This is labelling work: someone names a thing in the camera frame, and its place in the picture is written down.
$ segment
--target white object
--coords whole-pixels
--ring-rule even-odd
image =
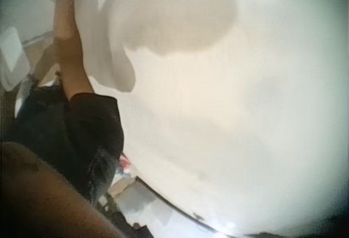
[[[86,72],[162,197],[233,236],[347,204],[347,0],[77,1]]]
[[[0,35],[0,49],[2,86],[11,91],[30,71],[16,28],[11,27]]]

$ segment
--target sleeve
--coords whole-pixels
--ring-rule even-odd
[[[124,134],[117,100],[94,93],[74,95],[65,110],[69,141],[84,164],[91,200],[109,188]]]

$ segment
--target dark clothing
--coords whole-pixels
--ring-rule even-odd
[[[113,180],[124,135],[114,98],[80,93],[68,101],[54,85],[32,89],[3,141],[26,146],[95,204]]]

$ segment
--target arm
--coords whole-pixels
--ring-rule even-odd
[[[83,67],[81,39],[74,17],[74,0],[56,0],[53,33],[65,95],[70,100],[77,93],[93,93]]]
[[[1,144],[1,214],[45,237],[124,237],[24,146]]]

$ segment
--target person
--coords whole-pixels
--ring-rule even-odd
[[[85,73],[74,0],[56,1],[53,33],[59,82],[33,86],[2,139],[2,230],[121,237],[93,207],[123,151],[117,100],[95,94]]]

